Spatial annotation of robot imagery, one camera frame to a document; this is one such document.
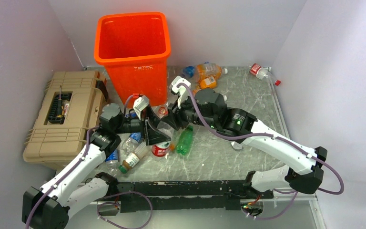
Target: orange bucket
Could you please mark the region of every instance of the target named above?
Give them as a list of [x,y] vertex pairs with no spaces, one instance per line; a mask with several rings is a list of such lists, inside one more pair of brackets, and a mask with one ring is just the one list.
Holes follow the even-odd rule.
[[94,57],[106,69],[123,103],[133,93],[146,95],[151,106],[166,102],[170,51],[162,13],[115,14],[99,19]]

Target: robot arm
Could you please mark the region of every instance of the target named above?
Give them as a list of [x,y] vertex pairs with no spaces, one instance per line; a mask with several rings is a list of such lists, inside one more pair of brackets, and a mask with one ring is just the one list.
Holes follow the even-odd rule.
[[[203,125],[192,100],[188,98],[188,90],[183,87],[190,83],[178,76],[171,86],[171,92],[178,95],[175,104],[168,106],[168,115],[162,121],[174,129],[184,128],[189,123]],[[322,183],[323,170],[321,164],[312,157],[326,160],[327,151],[322,147],[310,148],[298,144],[277,133],[252,114],[238,108],[227,107],[224,97],[211,88],[205,88],[195,95],[195,103],[204,121],[213,131],[225,139],[254,134],[248,138],[236,138],[233,146],[242,145],[258,148],[284,162],[286,166],[265,172],[252,171],[246,177],[246,185],[258,192],[274,188],[292,187],[296,191],[312,194]],[[288,144],[288,142],[306,151],[307,156]]]
[[[200,90],[195,96],[196,108],[188,99],[190,83],[177,77],[171,91],[177,94],[178,100],[168,106],[168,115],[162,121],[174,129],[185,128],[189,123],[203,125],[205,122],[214,133],[227,140],[234,140],[237,147],[249,145],[283,161],[286,166],[265,172],[251,171],[246,176],[244,187],[262,193],[270,189],[291,187],[296,191],[312,194],[322,183],[321,164],[312,159],[316,157],[325,161],[327,151],[322,148],[302,146],[280,135],[257,120],[252,114],[238,108],[227,107],[224,97],[210,88]],[[85,148],[55,178],[40,189],[30,187],[23,196],[22,221],[26,223],[29,216],[30,226],[36,229],[62,229],[76,212],[92,201],[103,196],[118,193],[116,178],[99,173],[87,185],[77,186],[100,163],[102,163],[120,144],[118,134],[141,132],[147,145],[170,141],[170,137],[156,129],[161,121],[149,106],[145,96],[137,99],[134,110],[138,118],[126,118],[116,104],[104,107],[100,116],[100,127],[87,136],[89,150]],[[252,135],[248,138],[239,136]],[[282,141],[306,151],[307,156]]]

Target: gray wall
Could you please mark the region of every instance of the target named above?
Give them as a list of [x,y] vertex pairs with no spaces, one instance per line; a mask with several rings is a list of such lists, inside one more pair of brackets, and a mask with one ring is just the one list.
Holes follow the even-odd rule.
[[[307,1],[273,70],[292,138],[326,147],[345,181],[318,192],[328,228],[366,228],[366,1]],[[322,186],[339,189],[327,169]]]
[[46,0],[0,0],[0,228],[22,228],[21,202],[52,171],[23,161],[52,71],[81,70],[72,44]]
[[169,65],[211,61],[273,64],[306,0],[49,0],[83,66],[93,57],[97,21],[109,14],[159,11],[168,21]]

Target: orange juice bottle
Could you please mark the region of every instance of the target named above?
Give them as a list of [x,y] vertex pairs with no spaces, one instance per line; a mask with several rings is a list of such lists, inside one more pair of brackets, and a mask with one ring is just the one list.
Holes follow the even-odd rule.
[[197,66],[188,66],[182,70],[183,78],[194,78],[196,83],[213,76],[215,80],[221,77],[221,74],[227,74],[228,69],[221,68],[215,63],[202,63]]

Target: clear plastic bottle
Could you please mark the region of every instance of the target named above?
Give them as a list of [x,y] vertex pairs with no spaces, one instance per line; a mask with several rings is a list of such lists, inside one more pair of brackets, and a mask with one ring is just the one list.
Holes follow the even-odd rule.
[[180,135],[179,142],[176,145],[176,153],[186,155],[192,148],[193,126],[189,125]]
[[[170,125],[168,125],[165,122],[160,122],[158,124],[157,129],[159,131],[161,131],[162,133],[168,135],[172,139],[174,129]],[[159,160],[165,158],[165,156],[170,153],[170,148],[169,148],[170,146],[171,146],[171,141],[161,142],[156,145],[153,145],[152,146],[153,159],[156,161],[159,161]]]
[[127,154],[131,153],[137,148],[141,141],[141,133],[132,133],[130,136],[122,143],[121,150]]
[[276,86],[281,84],[281,81],[277,80],[277,78],[271,73],[269,72],[266,68],[262,68],[260,65],[254,63],[251,67],[250,67],[250,74],[256,76],[257,78],[267,82],[267,83],[272,83]]
[[147,155],[149,152],[149,147],[146,146],[145,142],[141,142],[141,144],[131,152],[125,160],[122,161],[122,164],[119,166],[119,170],[122,173],[127,173],[130,171],[140,160]]
[[196,83],[213,76],[215,80],[221,77],[221,74],[227,74],[228,69],[221,68],[215,63],[202,63],[197,66],[188,66],[183,68],[182,77],[185,79],[193,78]]
[[112,175],[113,177],[117,177],[117,168],[120,165],[118,161],[118,155],[119,151],[116,149],[102,164],[98,166],[97,169],[99,172],[105,172]]
[[174,103],[176,100],[177,96],[169,92],[168,101],[166,101],[165,104],[153,107],[153,111],[158,115],[159,118],[162,118],[163,116],[168,114],[168,105]]

